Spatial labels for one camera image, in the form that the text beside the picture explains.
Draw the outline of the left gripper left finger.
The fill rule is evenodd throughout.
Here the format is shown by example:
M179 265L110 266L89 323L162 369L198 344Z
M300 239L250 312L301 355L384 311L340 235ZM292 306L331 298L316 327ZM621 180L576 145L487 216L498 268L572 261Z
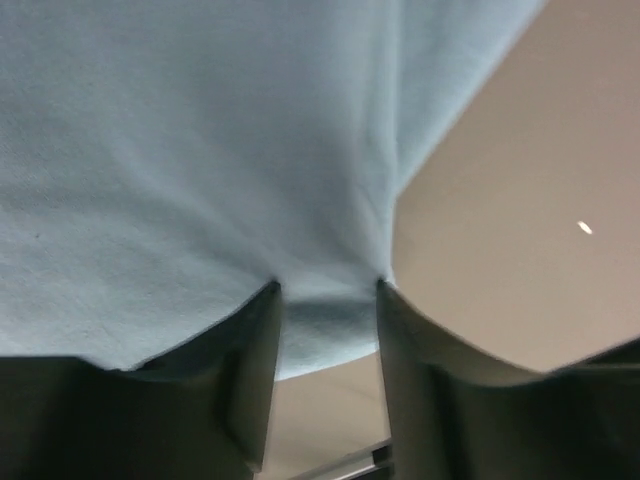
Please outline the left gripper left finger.
M251 479L263 468L281 288L131 370L1 361L5 479Z

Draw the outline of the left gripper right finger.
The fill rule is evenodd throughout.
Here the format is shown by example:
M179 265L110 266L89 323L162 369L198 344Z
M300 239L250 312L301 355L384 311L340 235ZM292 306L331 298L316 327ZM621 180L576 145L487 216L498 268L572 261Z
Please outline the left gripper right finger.
M548 373L496 358L376 286L398 479L635 479L639 344Z

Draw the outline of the light blue t-shirt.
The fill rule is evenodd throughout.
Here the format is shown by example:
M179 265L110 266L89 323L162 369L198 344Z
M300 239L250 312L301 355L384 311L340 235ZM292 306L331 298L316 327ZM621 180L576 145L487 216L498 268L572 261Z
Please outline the light blue t-shirt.
M279 377L377 347L396 199L539 1L5 1L1 350L127 368L270 279Z

